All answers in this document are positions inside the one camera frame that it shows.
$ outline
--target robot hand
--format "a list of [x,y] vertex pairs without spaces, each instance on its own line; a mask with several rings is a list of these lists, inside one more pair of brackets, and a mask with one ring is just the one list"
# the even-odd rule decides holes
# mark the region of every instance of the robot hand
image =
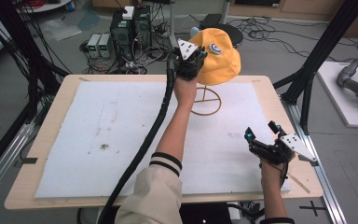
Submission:
[[274,121],[271,121],[268,126],[274,133],[278,133],[275,144],[266,145],[255,140],[254,133],[251,128],[248,128],[245,132],[245,139],[248,141],[249,150],[260,159],[268,161],[271,164],[278,165],[289,162],[295,152],[282,142],[282,137],[286,135],[286,132],[282,129],[281,125],[276,125]]
[[344,67],[339,73],[337,78],[338,86],[344,87],[345,81],[350,79],[356,73],[357,67],[358,67],[358,59],[353,60],[353,62],[350,65]]
[[205,47],[199,48],[191,43],[189,45],[193,45],[194,50],[190,56],[184,56],[183,50],[179,48],[174,48],[172,52],[176,75],[184,80],[191,80],[196,77],[203,66],[205,58],[208,56]]

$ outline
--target black pole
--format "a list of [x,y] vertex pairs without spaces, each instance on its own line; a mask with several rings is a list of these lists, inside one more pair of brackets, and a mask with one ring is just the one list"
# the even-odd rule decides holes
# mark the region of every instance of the black pole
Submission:
[[300,125],[306,134],[308,134],[311,83],[325,59],[336,47],[357,16],[358,0],[344,1],[301,69],[290,77],[274,83],[275,88],[280,88],[292,82],[287,92],[282,95],[282,99],[292,105],[296,104],[297,98],[304,92]]
[[22,124],[29,123],[36,115],[37,104],[40,99],[39,94],[42,94],[42,92],[39,92],[41,88],[38,87],[38,80],[43,84],[43,93],[56,94],[60,87],[60,83],[52,71],[58,73],[62,77],[68,75],[68,73],[53,64],[47,63],[47,60],[43,57],[43,54],[34,42],[29,29],[23,23],[11,0],[0,0],[0,21],[7,29],[7,32],[12,38],[12,41],[19,48],[19,51],[14,51],[1,34],[0,41],[29,82],[29,102],[7,130],[4,137],[0,140],[1,158]]

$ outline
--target cuff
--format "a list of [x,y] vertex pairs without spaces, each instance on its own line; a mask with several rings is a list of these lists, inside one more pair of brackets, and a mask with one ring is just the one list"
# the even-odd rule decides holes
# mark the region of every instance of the cuff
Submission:
[[272,217],[264,219],[260,222],[260,224],[276,224],[276,223],[286,223],[286,224],[294,224],[295,221],[290,217]]
[[153,153],[149,165],[163,166],[176,173],[177,176],[179,176],[180,172],[182,171],[182,163],[170,154],[163,152]]

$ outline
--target floor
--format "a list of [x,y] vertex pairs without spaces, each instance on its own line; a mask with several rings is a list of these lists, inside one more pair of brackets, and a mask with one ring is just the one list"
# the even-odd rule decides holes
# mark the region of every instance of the floor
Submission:
[[[88,40],[93,33],[109,31],[110,14],[95,12],[88,4],[80,4],[75,12],[67,12],[59,8],[50,12],[40,13],[37,18],[40,22],[62,20],[66,25],[78,25],[82,33],[64,40],[48,41],[52,49],[62,62],[74,73],[81,74],[88,66],[84,54],[79,51],[79,45]],[[197,15],[199,21],[204,15]],[[189,29],[196,26],[193,18],[181,16],[175,19],[177,37],[188,39]],[[238,47],[241,54],[241,75],[265,75],[272,82],[278,81],[297,71],[305,62],[306,57],[288,52],[288,45],[282,42],[251,41],[247,35],[249,22],[253,20],[237,21],[238,18],[228,18],[231,24],[244,29],[245,39]],[[269,26],[281,32],[269,32],[270,38],[280,39],[293,46],[297,51],[310,52],[323,31],[326,23],[314,21],[267,21],[257,20],[258,25],[267,22]],[[41,48],[40,39],[35,42]],[[343,38],[341,43],[350,44],[351,41]],[[346,61],[358,57],[358,48],[355,46],[337,45],[328,61]],[[147,74],[165,74],[165,63],[148,65]],[[287,87],[277,90],[283,93]],[[18,70],[16,64],[4,51],[0,51],[0,139],[5,134],[14,119],[20,114],[27,103],[27,82]],[[309,131],[330,184],[337,196],[337,200],[348,223],[358,223],[358,128],[348,128],[339,116],[332,101],[327,95],[319,78],[314,79],[312,99],[310,103]],[[0,183],[0,223],[75,223],[76,208],[47,209],[31,211],[9,211],[4,207],[4,201],[10,187],[20,170],[17,163],[8,170]],[[299,209],[299,206],[325,207],[322,199],[287,200],[288,213],[298,223],[331,223],[324,210]],[[97,208],[83,210],[82,222],[95,223]],[[249,223],[244,218],[239,223]]]

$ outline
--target metal rail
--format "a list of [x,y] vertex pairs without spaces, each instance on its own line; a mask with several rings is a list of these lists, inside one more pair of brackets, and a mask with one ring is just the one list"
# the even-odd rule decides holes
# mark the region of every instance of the metal rail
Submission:
[[314,166],[316,175],[321,182],[321,186],[324,190],[324,203],[327,207],[327,211],[333,223],[337,224],[345,224],[347,223],[344,214],[342,213],[341,207],[338,204],[338,200],[336,195],[334,194],[333,188],[331,187],[327,175],[324,171],[322,163],[319,159],[318,153],[316,152],[316,148],[310,139],[310,136],[304,132],[300,125],[300,115],[301,113],[298,110],[296,105],[289,105],[286,102],[282,102],[283,106],[286,108],[288,112],[289,118],[291,118],[292,123],[295,127],[295,130],[298,136],[303,140],[306,147],[311,151],[311,153],[315,156],[316,160],[318,161],[318,165]]
[[33,131],[34,120],[29,124],[23,124],[5,153],[0,158],[0,182],[4,178],[8,169],[12,166],[13,161],[16,160],[19,153],[21,153],[22,147],[25,145]]

